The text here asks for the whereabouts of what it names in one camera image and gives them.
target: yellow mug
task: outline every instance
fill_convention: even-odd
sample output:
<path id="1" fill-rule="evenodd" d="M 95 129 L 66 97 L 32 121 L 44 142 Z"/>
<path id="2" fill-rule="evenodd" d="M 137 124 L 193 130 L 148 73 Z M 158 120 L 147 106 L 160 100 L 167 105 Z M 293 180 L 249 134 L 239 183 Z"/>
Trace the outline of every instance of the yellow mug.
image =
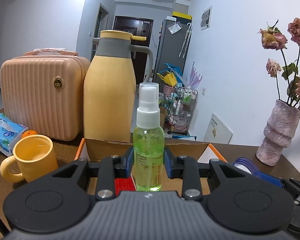
<path id="1" fill-rule="evenodd" d="M 12 174 L 9 167 L 17 163 L 21 173 Z M 58 168 L 56 155 L 50 138 L 44 135 L 29 135 L 16 143 L 13 155 L 0 165 L 1 176 L 12 183 L 25 179 L 31 182 Z"/>

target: thermos handle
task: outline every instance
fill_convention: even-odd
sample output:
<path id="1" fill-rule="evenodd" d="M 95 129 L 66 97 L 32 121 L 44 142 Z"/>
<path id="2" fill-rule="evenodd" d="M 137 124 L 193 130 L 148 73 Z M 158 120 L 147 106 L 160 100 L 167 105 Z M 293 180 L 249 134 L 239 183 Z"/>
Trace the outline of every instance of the thermos handle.
<path id="1" fill-rule="evenodd" d="M 149 65 L 146 66 L 145 73 L 147 73 L 147 74 L 145 75 L 144 82 L 149 82 L 149 78 L 151 76 L 151 71 L 152 71 L 152 67 L 153 67 L 153 54 L 152 54 L 151 49 L 149 49 L 149 47 L 147 47 L 147 46 L 130 45 L 130 50 L 144 52 L 144 53 L 148 54 Z"/>
<path id="2" fill-rule="evenodd" d="M 100 38 L 93 38 L 92 39 L 92 43 L 95 44 L 95 45 L 99 45 L 99 42 L 100 42 Z"/>
<path id="3" fill-rule="evenodd" d="M 131 39 L 132 39 L 132 40 L 135 40 L 135 41 L 146 41 L 146 40 L 147 40 L 147 37 L 132 35 Z"/>

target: flower vase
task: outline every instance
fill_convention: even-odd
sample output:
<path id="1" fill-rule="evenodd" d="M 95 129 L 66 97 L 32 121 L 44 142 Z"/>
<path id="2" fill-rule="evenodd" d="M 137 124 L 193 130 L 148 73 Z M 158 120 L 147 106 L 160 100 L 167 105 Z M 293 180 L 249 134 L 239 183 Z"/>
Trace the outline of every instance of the flower vase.
<path id="1" fill-rule="evenodd" d="M 275 166 L 283 148 L 291 145 L 300 120 L 300 110 L 276 100 L 271 116 L 263 130 L 265 138 L 257 150 L 257 158 L 264 164 Z"/>

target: yellow thermos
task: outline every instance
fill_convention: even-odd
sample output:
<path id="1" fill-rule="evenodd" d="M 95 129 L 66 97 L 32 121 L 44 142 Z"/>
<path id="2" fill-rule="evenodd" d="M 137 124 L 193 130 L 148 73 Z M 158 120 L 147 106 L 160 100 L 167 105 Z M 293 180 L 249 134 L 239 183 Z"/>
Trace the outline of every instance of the yellow thermos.
<path id="1" fill-rule="evenodd" d="M 149 56 L 144 82 L 148 82 L 153 55 L 146 46 L 132 45 L 131 40 L 145 41 L 122 31 L 101 31 L 94 38 L 98 45 L 83 86 L 84 137 L 96 140 L 130 141 L 130 127 L 136 92 L 136 78 L 131 51 Z"/>

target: metal screw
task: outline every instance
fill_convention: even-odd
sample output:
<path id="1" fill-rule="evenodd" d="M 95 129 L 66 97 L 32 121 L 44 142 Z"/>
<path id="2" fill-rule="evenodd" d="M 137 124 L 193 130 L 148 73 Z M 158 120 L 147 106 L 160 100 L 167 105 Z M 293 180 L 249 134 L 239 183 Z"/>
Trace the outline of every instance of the metal screw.
<path id="1" fill-rule="evenodd" d="M 191 189 L 187 189 L 186 191 L 185 191 L 185 195 L 187 196 L 187 197 L 197 197 L 197 196 L 199 196 L 200 195 L 200 191 L 199 190 L 197 190 L 197 189 L 195 189 L 195 188 L 191 188 Z"/>
<path id="2" fill-rule="evenodd" d="M 101 197 L 101 198 L 109 198 L 113 195 L 113 192 L 109 189 L 103 189 L 103 190 L 99 190 L 97 195 L 98 195 L 98 197 Z"/>

